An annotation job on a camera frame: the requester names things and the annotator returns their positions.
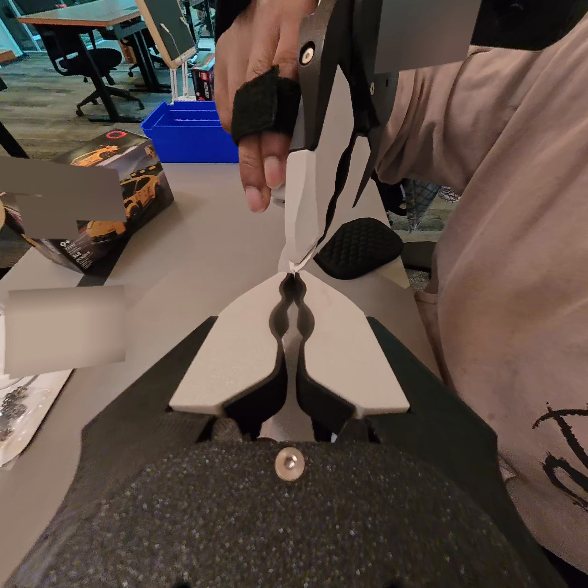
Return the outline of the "small toy set box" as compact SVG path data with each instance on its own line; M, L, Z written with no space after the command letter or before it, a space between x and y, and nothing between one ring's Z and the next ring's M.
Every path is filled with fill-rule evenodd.
M197 100L215 100L215 53L199 53L190 61L190 74Z

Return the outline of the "wooden top office table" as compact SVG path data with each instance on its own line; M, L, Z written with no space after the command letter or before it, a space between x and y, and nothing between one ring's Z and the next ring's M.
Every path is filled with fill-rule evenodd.
M167 86L159 83L153 68L152 56L143 36L146 24L141 17L135 1L93 1L70 7L37 12L18 17L25 25L60 25L81 29L82 34L89 30L112 29L116 40L130 40L132 49L138 57L139 69L145 82L143 91L165 93Z

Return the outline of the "black wrist rest pad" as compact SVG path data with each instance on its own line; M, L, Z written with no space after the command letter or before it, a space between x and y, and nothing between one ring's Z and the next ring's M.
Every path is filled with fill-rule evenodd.
M328 276L348 281L394 261L402 249L388 224L363 217L342 224L313 260Z

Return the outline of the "blue storage bin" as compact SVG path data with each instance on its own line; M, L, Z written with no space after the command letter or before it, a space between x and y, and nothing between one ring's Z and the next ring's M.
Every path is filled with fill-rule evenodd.
M238 163L238 148L221 127L214 101L162 102L141 128L163 164Z

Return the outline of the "white brick-print paper bag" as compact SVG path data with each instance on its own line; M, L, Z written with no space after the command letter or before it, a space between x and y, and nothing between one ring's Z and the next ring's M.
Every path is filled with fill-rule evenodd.
M286 242L279 260L279 270L287 270L290 273L294 273L296 270L303 268L312 259L318 242L318 240L315 240L307 251L303 251L301 247L295 248L292 242ZM287 396L280 411L262 424L261 437L266 437L277 442L287 442L290 440L295 442L311 442L314 441L312 420L298 406L296 396L298 352L302 337L296 325L298 310L294 303L288 309L288 319L289 326L282 338L288 376Z

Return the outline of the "toy car set box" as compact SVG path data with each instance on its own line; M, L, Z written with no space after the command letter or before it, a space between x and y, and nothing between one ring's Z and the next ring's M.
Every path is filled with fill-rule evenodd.
M77 273L90 273L100 260L123 247L128 239L174 201L162 163L146 136L113 129L53 159L57 164L118 172L126 220L79 220L76 239L32 239L24 229L17 197L1 192L6 224L44 257Z

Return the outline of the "black office chair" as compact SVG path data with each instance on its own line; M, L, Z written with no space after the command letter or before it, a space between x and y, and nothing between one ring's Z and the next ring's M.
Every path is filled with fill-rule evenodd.
M93 33L89 30L92 48L88 49L81 37L82 30L73 26L34 25L39 33L49 60L55 71L63 77L83 77L90 79L95 87L76 106L76 114L84 117L82 108L87 104L98 105L101 100L107 115L92 116L91 122L139 123L141 117L120 114L112 99L113 96L129 102L136 102L140 110L144 110L141 99L126 90L115 87L111 72L122 62L122 54L111 48L97 48Z

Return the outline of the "person's beige sweatshirt torso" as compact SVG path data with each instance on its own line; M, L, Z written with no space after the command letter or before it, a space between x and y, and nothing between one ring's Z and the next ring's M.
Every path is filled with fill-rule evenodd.
M417 305L535 540L587 573L587 16L399 74L379 179L460 193Z

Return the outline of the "wooden board book stand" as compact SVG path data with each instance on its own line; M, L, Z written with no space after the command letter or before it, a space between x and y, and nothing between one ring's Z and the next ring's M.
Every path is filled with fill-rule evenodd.
M196 101L190 92L189 60L197 45L180 1L136 1L159 54L170 71L172 103Z

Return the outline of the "small clear plastic parts bag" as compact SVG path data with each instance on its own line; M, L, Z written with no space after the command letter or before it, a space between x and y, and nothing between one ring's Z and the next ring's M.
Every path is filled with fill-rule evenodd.
M9 467L31 443L71 374L1 375L1 467Z

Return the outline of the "person's right hand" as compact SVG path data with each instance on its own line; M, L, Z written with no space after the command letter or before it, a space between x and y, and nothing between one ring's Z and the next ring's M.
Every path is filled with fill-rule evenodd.
M215 102L231 131L235 93L276 65L282 77L298 79L298 37L303 18L317 1L252 1L216 42ZM272 190L286 180L290 138L275 132L244 137L238 146L240 181L249 209L267 210Z

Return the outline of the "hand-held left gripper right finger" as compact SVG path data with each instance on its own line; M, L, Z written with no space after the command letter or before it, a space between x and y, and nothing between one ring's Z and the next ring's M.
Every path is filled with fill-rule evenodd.
M296 397L319 439L339 434L350 419L406 413L408 398L364 312L308 272L295 275L295 286Z

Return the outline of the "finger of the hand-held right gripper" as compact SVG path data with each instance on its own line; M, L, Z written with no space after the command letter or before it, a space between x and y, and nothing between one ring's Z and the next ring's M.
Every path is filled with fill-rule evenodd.
M369 138L357 134L352 152L352 208L356 207L368 181L373 179L377 152L372 153Z
M353 127L350 86L338 66L318 146L314 151L294 151L286 161L286 251L310 251L323 236L337 167Z

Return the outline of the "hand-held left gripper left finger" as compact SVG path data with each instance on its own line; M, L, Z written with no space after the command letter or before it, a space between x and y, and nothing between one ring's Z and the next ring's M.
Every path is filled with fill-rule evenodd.
M283 335L288 329L290 274L278 272L218 315L175 390L175 411L228 417L244 435L283 407L288 373Z

